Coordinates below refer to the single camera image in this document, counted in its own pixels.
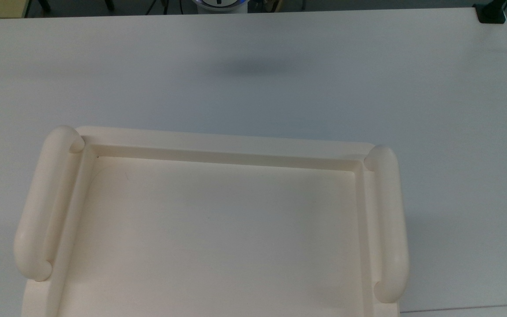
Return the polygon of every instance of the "chair leg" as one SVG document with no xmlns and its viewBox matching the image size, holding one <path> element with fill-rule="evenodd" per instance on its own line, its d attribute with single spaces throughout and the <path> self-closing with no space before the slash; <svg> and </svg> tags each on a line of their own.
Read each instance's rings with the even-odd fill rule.
<svg viewBox="0 0 507 317">
<path fill-rule="evenodd" d="M 107 9 L 109 9 L 109 11 L 114 11 L 113 0 L 105 0 L 105 3 L 107 4 Z"/>
<path fill-rule="evenodd" d="M 48 0 L 38 0 L 38 3 L 44 12 L 50 12 L 50 4 L 48 4 Z"/>
</svg>

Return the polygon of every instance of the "tray handle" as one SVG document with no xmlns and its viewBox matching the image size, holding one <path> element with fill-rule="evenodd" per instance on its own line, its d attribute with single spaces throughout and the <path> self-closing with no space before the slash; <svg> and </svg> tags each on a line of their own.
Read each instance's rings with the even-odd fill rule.
<svg viewBox="0 0 507 317">
<path fill-rule="evenodd" d="M 364 164 L 368 170 L 374 171 L 378 192 L 382 270 L 374 293 L 382 303 L 394 303 L 404 293 L 410 272 L 398 160 L 390 148 L 376 146 Z"/>
<path fill-rule="evenodd" d="M 52 273 L 52 265 L 44 256 L 52 207 L 68 152 L 79 153 L 84 147 L 82 137 L 69 126 L 57 127 L 44 141 L 14 243 L 15 263 L 28 279 L 44 281 Z"/>
</svg>

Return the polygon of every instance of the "floor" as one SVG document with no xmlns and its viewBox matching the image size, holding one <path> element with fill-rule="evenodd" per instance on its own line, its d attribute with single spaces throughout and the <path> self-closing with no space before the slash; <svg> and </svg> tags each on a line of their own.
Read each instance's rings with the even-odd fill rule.
<svg viewBox="0 0 507 317">
<path fill-rule="evenodd" d="M 104 0 L 48 1 L 52 11 L 44 13 L 38 1 L 31 0 L 27 18 L 144 15 L 150 8 L 150 15 L 161 15 L 164 10 L 160 0 L 155 1 L 154 4 L 154 0 L 113 0 L 114 12 L 107 10 Z M 302 0 L 284 0 L 282 11 L 300 11 L 301 2 Z M 306 11 L 471 7 L 475 2 L 487 3 L 489 0 L 307 0 Z M 197 6 L 193 4 L 192 0 L 181 0 L 181 8 L 184 14 L 197 13 Z M 256 5 L 256 2 L 251 0 L 248 4 L 248 11 L 250 13 L 262 12 L 262 8 L 261 5 Z M 167 14 L 181 14 L 178 0 L 171 0 Z"/>
</svg>

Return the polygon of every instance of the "plastic tray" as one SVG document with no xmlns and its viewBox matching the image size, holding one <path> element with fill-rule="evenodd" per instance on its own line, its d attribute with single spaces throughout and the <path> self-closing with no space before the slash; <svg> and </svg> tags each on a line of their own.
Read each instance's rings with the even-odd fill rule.
<svg viewBox="0 0 507 317">
<path fill-rule="evenodd" d="M 24 317 L 394 317 L 394 153 L 367 143 L 67 126 L 15 238 Z"/>
</svg>

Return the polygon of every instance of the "white table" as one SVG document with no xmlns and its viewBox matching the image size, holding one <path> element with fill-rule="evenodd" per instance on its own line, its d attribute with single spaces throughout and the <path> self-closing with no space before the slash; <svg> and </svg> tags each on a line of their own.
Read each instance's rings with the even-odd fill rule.
<svg viewBox="0 0 507 317">
<path fill-rule="evenodd" d="M 0 20 L 0 316 L 56 125 L 388 144 L 406 203 L 402 311 L 507 305 L 507 24 L 472 8 Z"/>
</svg>

